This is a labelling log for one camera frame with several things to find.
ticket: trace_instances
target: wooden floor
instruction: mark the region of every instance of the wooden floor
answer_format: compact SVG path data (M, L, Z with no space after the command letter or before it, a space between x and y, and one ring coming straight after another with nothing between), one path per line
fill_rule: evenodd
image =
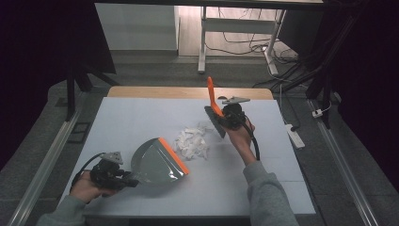
M180 35L179 35L179 56L198 56L200 50L200 7L179 7ZM230 19L251 19L251 20L274 20L276 11L274 9L258 8L207 8L208 18L230 18ZM237 54L250 52L250 46L266 44L270 35L261 34L237 34L224 33L228 41L247 41L242 43L227 42L222 32L207 32L205 42L212 49L221 49ZM275 49L288 49L281 42L276 43ZM262 57L262 53L250 53L245 55L234 55L222 51L206 50L206 56L228 56L228 57Z

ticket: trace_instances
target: crumpled paper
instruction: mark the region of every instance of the crumpled paper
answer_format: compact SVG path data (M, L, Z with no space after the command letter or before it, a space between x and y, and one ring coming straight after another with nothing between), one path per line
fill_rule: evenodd
M188 160L196 157L208 159L209 146L203 137L210 130L214 130L210 121L200 121L197 128L185 128L175 139L175 150Z

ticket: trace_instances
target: white desk leg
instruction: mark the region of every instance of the white desk leg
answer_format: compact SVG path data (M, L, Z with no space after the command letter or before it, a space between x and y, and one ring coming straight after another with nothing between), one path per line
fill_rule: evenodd
M199 47L199 73L205 73L205 30L206 30L206 7L201 7L201 34Z
M277 75L279 74L279 72L277 71L276 65L273 61L273 57L272 57L272 51L273 51L273 46L274 43L276 41L277 35L279 33L279 28L281 27L281 22L282 22L282 18L284 16L285 10L283 10L281 12L281 14L279 15L278 19L276 20L276 25L272 34L272 37L270 38L270 43L269 46L267 46L266 50L263 52L264 56L266 57L266 61L267 61L267 66L270 69L270 72L272 75Z

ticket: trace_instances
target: person's left hand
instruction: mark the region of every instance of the person's left hand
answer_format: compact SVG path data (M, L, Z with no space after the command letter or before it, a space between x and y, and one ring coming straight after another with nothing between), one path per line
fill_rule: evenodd
M100 195L112 196L116 193L116 190L98 188L90 180L90 172L85 171L82 173L79 180L73 186L70 195L85 203L89 203Z

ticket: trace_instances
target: dustpan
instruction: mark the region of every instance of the dustpan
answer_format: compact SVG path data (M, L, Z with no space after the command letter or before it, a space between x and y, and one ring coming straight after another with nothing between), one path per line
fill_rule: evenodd
M162 137L142 144L134 153L131 166L133 178L149 186L166 185L189 173L183 161Z

